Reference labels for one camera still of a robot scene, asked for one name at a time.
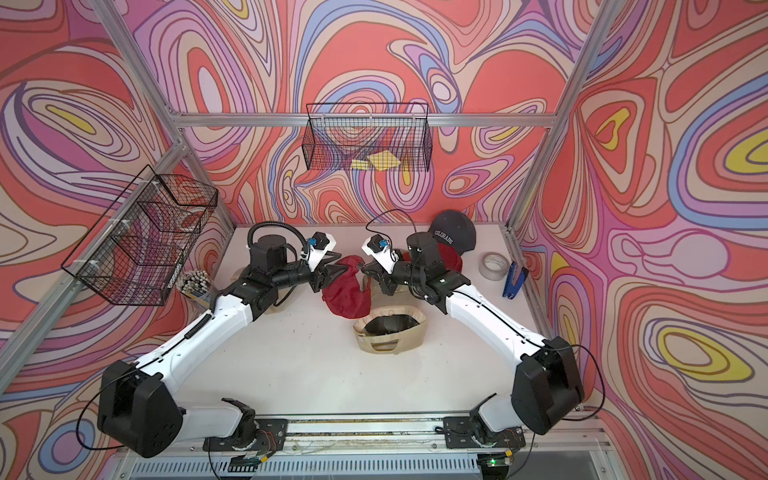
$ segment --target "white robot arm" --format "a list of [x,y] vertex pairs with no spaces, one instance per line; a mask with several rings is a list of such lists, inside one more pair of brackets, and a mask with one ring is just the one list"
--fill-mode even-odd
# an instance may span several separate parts
[[381,235],[367,239],[362,250],[375,261],[363,267],[364,274],[377,280],[388,295],[398,285],[409,286],[414,295],[477,333],[515,372],[510,395],[490,396],[472,410],[477,439],[523,425],[543,435],[584,400],[569,343],[525,328],[483,297],[469,279],[447,270],[430,233],[414,233],[407,242],[410,262],[393,252]]
[[[266,235],[254,243],[253,232],[260,227],[291,230],[304,245],[302,254],[296,255],[280,235]],[[253,443],[257,426],[250,407],[233,399],[216,405],[180,404],[174,396],[222,343],[279,304],[278,290],[308,283],[319,292],[348,267],[331,264],[341,256],[331,251],[336,241],[324,233],[304,240],[290,225],[263,222],[251,227],[248,240],[250,265],[209,310],[136,362],[118,361],[104,371],[97,421],[102,432],[147,458],[188,439],[228,438],[243,449]],[[287,261],[288,250],[297,257],[293,262]]]

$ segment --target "metal rail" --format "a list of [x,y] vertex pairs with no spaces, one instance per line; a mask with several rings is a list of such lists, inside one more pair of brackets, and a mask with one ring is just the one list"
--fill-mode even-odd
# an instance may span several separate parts
[[[122,15],[114,6],[113,0],[91,0],[96,14],[101,20],[101,24],[112,39],[115,48],[120,52],[125,60],[128,74],[133,81],[141,87],[141,90],[147,95],[147,99],[152,106],[155,115],[166,128],[168,134],[176,141],[181,142],[187,153],[187,166],[194,177],[205,184],[214,185],[203,163],[197,156],[195,150],[189,144],[186,135],[176,126],[170,113],[172,108],[163,96],[157,80],[151,74],[151,70],[141,54],[134,36],[125,24]],[[234,223],[230,216],[229,209],[221,202],[217,205],[216,211],[221,220],[222,226],[227,229],[227,234],[234,232]]]
[[[505,449],[484,449],[478,446],[466,449],[448,449],[445,445],[445,437],[435,433],[435,427],[442,425],[442,418],[447,415],[461,415],[466,412],[431,412],[431,413],[399,413],[399,414],[350,414],[350,415],[269,415],[272,418],[288,419],[288,427],[285,434],[283,451],[272,457],[261,470],[229,472],[228,463],[239,452],[214,453],[212,461],[214,468],[224,477],[250,478],[254,473],[261,475],[274,475],[271,478],[285,475],[345,475],[356,473],[382,474],[395,473],[401,475],[424,475],[429,473],[426,469],[435,460],[445,459],[447,456],[460,455],[457,463],[448,463],[454,469],[464,468],[462,458],[477,458],[477,454],[499,453]],[[577,418],[578,413],[571,414],[569,418]],[[531,439],[531,432],[525,430],[527,441]],[[547,435],[536,438],[532,448],[533,452],[596,452],[603,460],[595,464],[596,468],[608,465],[605,458],[610,458],[614,453],[606,432],[601,428],[600,421],[590,419],[586,422],[573,424],[563,422],[558,424]],[[353,463],[345,463],[339,467],[338,461],[367,460],[376,457],[379,464],[376,466],[364,464],[354,472]],[[144,459],[133,452],[119,452],[115,458],[118,464],[114,467],[111,476],[105,472],[105,478],[114,480],[128,480],[129,478],[212,478],[207,453],[203,450],[201,440],[178,442],[168,447],[160,455]],[[400,464],[401,458],[412,460],[409,466]],[[336,465],[323,465],[323,462],[336,460]],[[380,465],[392,465],[396,467],[380,470]],[[451,478],[450,470],[432,472],[440,475],[436,478]],[[621,480],[621,476],[601,477],[603,480]]]
[[[504,243],[507,244],[507,251],[512,258],[512,261],[519,266],[525,265],[523,252],[520,249],[520,242],[515,236],[515,232],[502,227],[502,237],[504,237]],[[533,280],[523,282],[523,293],[528,300],[528,305],[531,307],[531,315],[533,316],[533,321],[536,323],[538,332],[550,339],[554,334],[552,333],[552,328],[550,327],[547,318],[547,306],[543,299],[538,295],[532,282]]]
[[[327,118],[349,117],[324,114]],[[365,114],[365,118],[401,118],[403,114]],[[304,127],[306,114],[172,114],[184,127]],[[429,114],[431,127],[552,127],[554,114]]]
[[[154,169],[156,172],[164,174],[173,171],[183,154],[184,149],[181,145],[175,144],[155,164]],[[141,187],[136,187],[122,205],[116,209],[113,217],[122,215],[135,202],[141,190]],[[114,225],[114,222],[108,222],[83,250],[79,259],[89,258],[109,235]],[[0,350],[0,394],[11,385],[16,375],[24,368],[29,357],[35,353],[35,350],[64,315],[83,287],[82,282],[61,271],[61,277],[56,285],[45,294],[35,310],[11,334],[5,346]]]
[[595,15],[594,22],[587,34],[587,38],[584,40],[584,46],[579,52],[579,56],[574,65],[574,70],[571,72],[571,76],[565,83],[565,89],[563,95],[560,97],[558,106],[554,113],[557,117],[552,128],[547,132],[544,138],[541,140],[541,146],[538,149],[538,154],[533,160],[531,170],[528,175],[525,176],[523,184],[520,186],[520,193],[517,196],[515,204],[512,205],[509,218],[507,219],[507,227],[513,228],[515,223],[522,215],[524,208],[531,201],[531,197],[536,192],[536,187],[541,176],[544,174],[544,170],[553,158],[558,153],[558,140],[565,132],[565,128],[568,126],[568,119],[571,116],[571,111],[576,105],[578,95],[581,93],[581,89],[587,82],[587,77],[594,65],[594,61],[598,58],[601,48],[605,42],[606,35],[611,29],[614,23],[616,15],[621,10],[621,6],[624,4],[624,0],[604,0],[600,4],[598,14]]

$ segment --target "yellow cloth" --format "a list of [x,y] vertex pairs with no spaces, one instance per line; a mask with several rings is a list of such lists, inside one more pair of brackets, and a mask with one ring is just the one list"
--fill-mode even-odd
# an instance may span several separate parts
[[388,168],[397,167],[400,165],[400,160],[389,150],[384,150],[378,154],[368,156],[368,161],[376,167],[377,170],[382,171]]
[[365,160],[357,160],[356,158],[352,159],[352,168],[356,170],[368,170],[370,167],[370,164]]

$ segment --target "mesh basket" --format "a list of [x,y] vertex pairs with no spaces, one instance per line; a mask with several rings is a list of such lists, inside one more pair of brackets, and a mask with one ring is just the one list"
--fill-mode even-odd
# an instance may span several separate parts
[[164,305],[217,201],[215,187],[154,175],[82,266],[62,267],[113,305]]
[[307,170],[429,170],[432,132],[424,103],[307,104]]

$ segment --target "baseball cap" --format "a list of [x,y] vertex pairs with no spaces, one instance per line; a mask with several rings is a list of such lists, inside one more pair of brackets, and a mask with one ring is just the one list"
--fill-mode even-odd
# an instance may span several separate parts
[[[450,247],[445,243],[438,243],[437,249],[440,252],[440,257],[442,258],[442,262],[445,264],[445,268],[448,270],[456,270],[459,273],[462,272],[464,262],[462,261],[462,258],[459,256],[459,254],[456,253],[456,250],[454,250],[453,247]],[[402,259],[406,262],[410,262],[411,254],[404,252]]]
[[477,233],[475,225],[462,212],[444,210],[432,221],[429,232],[438,242],[449,245],[462,255],[475,249]]

